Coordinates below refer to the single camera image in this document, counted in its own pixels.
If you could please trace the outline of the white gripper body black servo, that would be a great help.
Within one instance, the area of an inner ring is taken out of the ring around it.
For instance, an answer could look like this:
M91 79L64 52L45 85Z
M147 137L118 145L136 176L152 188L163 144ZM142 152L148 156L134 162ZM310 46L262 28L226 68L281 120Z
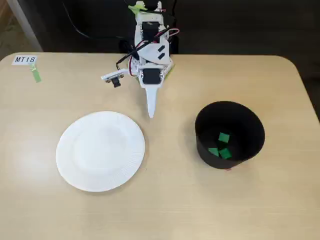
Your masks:
M171 68L169 42L150 43L139 50L138 54L138 78L142 88L159 88Z

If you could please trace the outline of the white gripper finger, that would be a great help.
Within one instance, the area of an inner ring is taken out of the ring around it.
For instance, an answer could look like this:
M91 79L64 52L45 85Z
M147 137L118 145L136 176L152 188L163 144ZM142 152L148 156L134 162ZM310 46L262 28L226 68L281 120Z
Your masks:
M148 116L152 119L155 115L157 104L157 92L162 87L161 84L142 84L141 88L145 90Z

